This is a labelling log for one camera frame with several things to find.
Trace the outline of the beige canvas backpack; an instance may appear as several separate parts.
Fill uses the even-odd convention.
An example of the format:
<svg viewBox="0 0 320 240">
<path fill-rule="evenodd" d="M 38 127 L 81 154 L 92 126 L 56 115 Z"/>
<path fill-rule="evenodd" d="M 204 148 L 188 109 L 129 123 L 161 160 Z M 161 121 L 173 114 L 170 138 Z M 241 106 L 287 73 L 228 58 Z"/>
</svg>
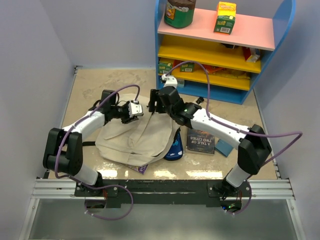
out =
<svg viewBox="0 0 320 240">
<path fill-rule="evenodd" d="M 181 127 L 166 113 L 151 113 L 149 98 L 138 97 L 143 115 L 128 124 L 112 119 L 103 126 L 94 142 L 99 155 L 124 165 L 141 167 L 162 159 Z"/>
</svg>

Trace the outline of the small blue notebook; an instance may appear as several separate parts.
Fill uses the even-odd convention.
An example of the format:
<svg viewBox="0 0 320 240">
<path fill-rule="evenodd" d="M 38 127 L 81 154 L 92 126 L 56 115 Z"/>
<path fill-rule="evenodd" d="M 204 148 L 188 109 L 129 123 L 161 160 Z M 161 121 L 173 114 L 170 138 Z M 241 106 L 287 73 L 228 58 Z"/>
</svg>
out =
<svg viewBox="0 0 320 240">
<path fill-rule="evenodd" d="M 234 148 L 232 145 L 228 144 L 222 139 L 219 139 L 215 144 L 215 150 L 226 158 L 230 155 L 233 149 Z"/>
</svg>

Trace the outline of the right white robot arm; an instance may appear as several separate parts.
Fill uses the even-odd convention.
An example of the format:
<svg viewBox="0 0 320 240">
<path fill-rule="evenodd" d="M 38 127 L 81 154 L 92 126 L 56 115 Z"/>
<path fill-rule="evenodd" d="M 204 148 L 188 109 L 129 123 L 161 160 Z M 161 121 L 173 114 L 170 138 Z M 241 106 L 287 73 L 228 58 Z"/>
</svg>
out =
<svg viewBox="0 0 320 240">
<path fill-rule="evenodd" d="M 271 146 L 259 125 L 237 125 L 208 112 L 193 102 L 184 102 L 173 86 L 152 89 L 148 110 L 167 114 L 180 126 L 203 131 L 225 141 L 237 150 L 237 163 L 214 188 L 223 198 L 233 197 L 241 185 L 257 175 L 271 153 Z"/>
</svg>

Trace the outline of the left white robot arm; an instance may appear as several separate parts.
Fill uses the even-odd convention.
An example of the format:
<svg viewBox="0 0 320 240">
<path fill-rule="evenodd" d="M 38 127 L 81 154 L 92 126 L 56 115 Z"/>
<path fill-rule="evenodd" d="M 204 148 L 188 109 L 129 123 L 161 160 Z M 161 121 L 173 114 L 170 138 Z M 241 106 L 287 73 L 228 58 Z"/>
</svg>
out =
<svg viewBox="0 0 320 240">
<path fill-rule="evenodd" d="M 120 95 L 114 90 L 103 90 L 87 113 L 64 128 L 52 128 L 48 132 L 42 165 L 58 178 L 70 178 L 77 182 L 77 189 L 92 196 L 104 194 L 102 174 L 84 163 L 84 140 L 113 119 L 123 124 L 138 120 L 143 107 L 138 99 L 120 104 Z"/>
</svg>

